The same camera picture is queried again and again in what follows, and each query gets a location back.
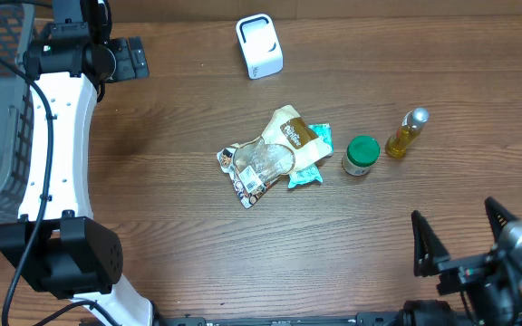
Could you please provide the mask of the yellow dish soap bottle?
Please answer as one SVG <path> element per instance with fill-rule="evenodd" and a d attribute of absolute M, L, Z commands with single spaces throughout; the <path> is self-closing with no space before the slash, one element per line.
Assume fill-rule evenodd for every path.
<path fill-rule="evenodd" d="M 421 134 L 429 117 L 428 111 L 422 107 L 409 111 L 397 131 L 388 138 L 386 154 L 392 158 L 403 158 L 407 148 Z"/>

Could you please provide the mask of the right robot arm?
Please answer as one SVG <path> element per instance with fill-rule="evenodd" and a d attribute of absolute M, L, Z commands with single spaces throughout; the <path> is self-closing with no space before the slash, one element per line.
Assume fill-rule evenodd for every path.
<path fill-rule="evenodd" d="M 437 276 L 438 294 L 457 293 L 464 311 L 445 301 L 407 301 L 397 325 L 522 325 L 522 220 L 488 197 L 485 210 L 494 243 L 485 254 L 453 259 L 420 211 L 411 213 L 413 272 Z"/>

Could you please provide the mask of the brown and white snack bag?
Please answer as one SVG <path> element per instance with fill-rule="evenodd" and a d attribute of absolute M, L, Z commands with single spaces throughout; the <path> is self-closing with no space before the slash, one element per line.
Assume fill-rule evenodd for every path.
<path fill-rule="evenodd" d="M 217 153 L 241 205 L 250 208 L 281 177 L 302 171 L 333 151 L 291 105 L 275 110 L 262 134 Z"/>

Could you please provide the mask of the green lid seasoning jar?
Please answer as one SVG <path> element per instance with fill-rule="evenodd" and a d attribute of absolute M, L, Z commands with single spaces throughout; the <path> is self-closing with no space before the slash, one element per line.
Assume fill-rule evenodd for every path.
<path fill-rule="evenodd" d="M 352 176 L 366 175 L 380 156 L 376 139 L 368 135 L 355 137 L 343 155 L 343 169 Z"/>

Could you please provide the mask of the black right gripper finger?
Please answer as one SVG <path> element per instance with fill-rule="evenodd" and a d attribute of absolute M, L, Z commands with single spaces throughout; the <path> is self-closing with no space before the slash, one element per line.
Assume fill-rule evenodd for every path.
<path fill-rule="evenodd" d="M 519 218 L 504 208 L 494 197 L 488 197 L 484 204 L 494 242 L 496 243 L 503 228 L 510 222 L 518 221 Z"/>
<path fill-rule="evenodd" d="M 414 275 L 427 277 L 440 273 L 439 264 L 449 261 L 450 253 L 420 211 L 411 213 L 411 223 L 414 235 Z"/>

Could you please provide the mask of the green white tissue pack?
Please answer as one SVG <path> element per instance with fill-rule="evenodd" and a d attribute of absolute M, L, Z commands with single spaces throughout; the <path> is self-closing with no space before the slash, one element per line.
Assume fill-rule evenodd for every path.
<path fill-rule="evenodd" d="M 314 131 L 317 136 L 328 146 L 330 149 L 327 157 L 331 157 L 334 153 L 334 144 L 332 139 L 332 130 L 329 123 L 318 123 L 310 124 L 309 128 Z"/>

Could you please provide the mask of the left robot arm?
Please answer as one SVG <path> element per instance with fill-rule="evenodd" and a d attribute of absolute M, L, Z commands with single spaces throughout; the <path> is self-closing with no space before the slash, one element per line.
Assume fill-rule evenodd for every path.
<path fill-rule="evenodd" d="M 0 226 L 14 278 L 83 307 L 104 325 L 157 325 L 155 304 L 123 273 L 120 238 L 93 218 L 88 187 L 92 114 L 109 83 L 145 77 L 139 40 L 111 37 L 105 1 L 54 1 L 53 22 L 16 70 L 31 92 L 34 133 L 17 220 Z"/>

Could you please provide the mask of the teal snack packet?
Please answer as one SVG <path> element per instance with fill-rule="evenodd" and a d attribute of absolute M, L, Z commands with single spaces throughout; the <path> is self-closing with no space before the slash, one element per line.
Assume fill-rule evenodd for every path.
<path fill-rule="evenodd" d="M 288 188 L 293 189 L 297 186 L 303 186 L 314 182 L 323 183 L 323 177 L 319 168 L 312 164 L 307 168 L 296 171 L 289 176 Z"/>

